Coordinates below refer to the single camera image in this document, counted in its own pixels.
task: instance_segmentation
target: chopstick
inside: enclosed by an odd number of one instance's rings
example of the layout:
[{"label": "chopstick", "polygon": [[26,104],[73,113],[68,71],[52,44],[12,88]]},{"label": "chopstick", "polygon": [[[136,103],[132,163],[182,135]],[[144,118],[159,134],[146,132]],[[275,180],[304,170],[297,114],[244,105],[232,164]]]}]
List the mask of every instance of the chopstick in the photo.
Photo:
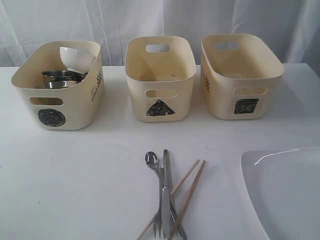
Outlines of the chopstick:
[{"label": "chopstick", "polygon": [[[177,183],[177,185],[174,186],[174,188],[172,189],[170,196],[172,197],[181,187],[181,185],[185,182],[185,180],[187,179],[187,177],[192,173],[192,171],[195,169],[195,167],[198,165],[198,163],[200,162],[200,160],[196,160],[194,162],[194,164],[190,167],[190,169],[186,172],[186,174],[183,176],[183,178]],[[145,226],[145,228],[143,229],[143,231],[140,233],[140,235],[138,236],[138,238],[136,240],[140,240],[143,235],[146,233],[146,231],[150,228],[150,226],[152,225],[152,222],[154,220],[154,216],[153,218],[148,222],[148,224]]]},{"label": "chopstick", "polygon": [[200,166],[200,168],[199,168],[199,170],[198,170],[198,173],[196,174],[196,176],[195,176],[195,178],[194,178],[194,180],[193,180],[193,183],[192,183],[192,185],[191,185],[191,187],[190,187],[190,190],[189,190],[189,192],[188,192],[188,194],[187,194],[187,196],[186,196],[186,198],[185,198],[185,200],[184,200],[182,209],[181,209],[181,211],[179,212],[178,217],[176,218],[176,221],[175,221],[175,223],[174,223],[174,225],[173,225],[173,228],[172,228],[172,231],[171,231],[171,235],[170,235],[170,237],[169,237],[169,240],[172,240],[174,234],[175,234],[176,231],[177,231],[177,226],[181,223],[182,219],[184,218],[185,212],[186,212],[186,210],[187,210],[187,208],[188,208],[188,205],[189,205],[190,199],[191,199],[191,197],[192,197],[192,194],[194,193],[194,191],[195,191],[195,189],[196,189],[196,186],[197,186],[197,184],[198,184],[198,182],[199,182],[199,179],[200,179],[200,176],[201,176],[202,171],[203,171],[203,169],[204,169],[205,163],[206,163],[206,161],[203,160],[203,161],[202,161],[202,164],[201,164],[201,166]]}]

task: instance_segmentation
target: white square plate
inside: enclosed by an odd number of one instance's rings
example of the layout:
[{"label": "white square plate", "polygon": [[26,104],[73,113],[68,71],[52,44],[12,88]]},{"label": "white square plate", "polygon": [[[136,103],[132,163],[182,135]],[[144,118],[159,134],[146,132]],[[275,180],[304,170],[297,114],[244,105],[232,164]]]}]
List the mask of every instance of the white square plate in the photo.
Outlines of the white square plate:
[{"label": "white square plate", "polygon": [[320,147],[248,151],[241,167],[271,240],[320,239]]}]

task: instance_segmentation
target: metal fork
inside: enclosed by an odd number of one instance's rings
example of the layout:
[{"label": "metal fork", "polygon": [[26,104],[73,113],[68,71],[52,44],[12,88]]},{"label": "metal fork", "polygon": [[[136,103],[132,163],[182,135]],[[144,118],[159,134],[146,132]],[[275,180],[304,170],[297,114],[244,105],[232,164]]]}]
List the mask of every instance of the metal fork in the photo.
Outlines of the metal fork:
[{"label": "metal fork", "polygon": [[154,238],[157,238],[157,228],[159,232],[159,238],[161,238],[161,199],[162,199],[162,188],[164,185],[164,169],[159,168],[159,209],[153,218],[153,233]]}]

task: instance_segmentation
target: white curtain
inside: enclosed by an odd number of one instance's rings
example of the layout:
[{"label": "white curtain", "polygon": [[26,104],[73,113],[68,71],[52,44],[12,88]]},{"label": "white curtain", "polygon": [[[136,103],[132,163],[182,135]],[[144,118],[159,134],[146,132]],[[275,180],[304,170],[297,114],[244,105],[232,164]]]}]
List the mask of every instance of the white curtain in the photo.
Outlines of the white curtain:
[{"label": "white curtain", "polygon": [[0,66],[57,40],[96,41],[104,65],[123,65],[130,40],[161,35],[187,39],[199,64],[201,39],[223,33],[256,35],[320,75],[320,0],[0,0]]}]

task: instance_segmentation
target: cream plastic bin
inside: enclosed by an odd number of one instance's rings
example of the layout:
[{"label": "cream plastic bin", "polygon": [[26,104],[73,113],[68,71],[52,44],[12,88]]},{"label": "cream plastic bin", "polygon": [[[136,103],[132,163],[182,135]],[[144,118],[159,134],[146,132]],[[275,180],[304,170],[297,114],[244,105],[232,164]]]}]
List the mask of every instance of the cream plastic bin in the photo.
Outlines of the cream plastic bin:
[{"label": "cream plastic bin", "polygon": [[210,112],[219,119],[263,116],[284,71],[256,36],[221,34],[202,40],[202,90]]},{"label": "cream plastic bin", "polygon": [[[167,45],[168,51],[147,51]],[[188,115],[196,63],[187,40],[139,37],[127,49],[125,73],[136,117],[144,122],[179,121]]]},{"label": "cream plastic bin", "polygon": [[[86,78],[75,86],[40,89],[42,72],[66,70],[60,47],[84,49],[96,56]],[[92,41],[54,41],[42,45],[17,70],[11,79],[32,118],[44,129],[77,130],[94,118],[104,91],[100,45]]]}]

